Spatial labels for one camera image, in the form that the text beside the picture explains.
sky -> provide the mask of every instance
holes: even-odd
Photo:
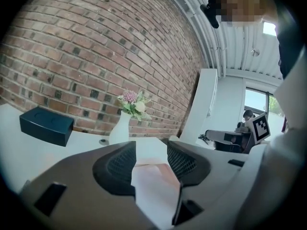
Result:
[[[265,106],[265,94],[246,90],[245,92],[245,105],[264,111]]]

white ceiling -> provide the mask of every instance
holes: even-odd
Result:
[[[263,23],[249,27],[232,27],[220,23],[211,27],[200,10],[208,0],[175,0],[192,24],[199,38],[206,68],[216,68],[219,77],[237,76],[279,86],[278,40],[263,33]],[[252,56],[252,49],[260,54]]]

tree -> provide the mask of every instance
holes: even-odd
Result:
[[[275,113],[275,114],[282,116],[282,117],[284,116],[281,107],[279,106],[276,98],[273,97],[273,96],[270,96],[269,112]]]

white vase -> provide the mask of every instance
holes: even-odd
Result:
[[[121,111],[120,119],[109,136],[109,144],[129,141],[129,121],[132,115]]]

desk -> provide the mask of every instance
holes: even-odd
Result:
[[[66,147],[31,137],[20,130],[22,112],[0,106],[0,165],[8,187],[19,193],[27,180],[33,180],[58,161],[81,152],[103,147],[108,137],[73,131]],[[167,162],[166,145],[158,138],[130,138],[136,141],[136,165]]]

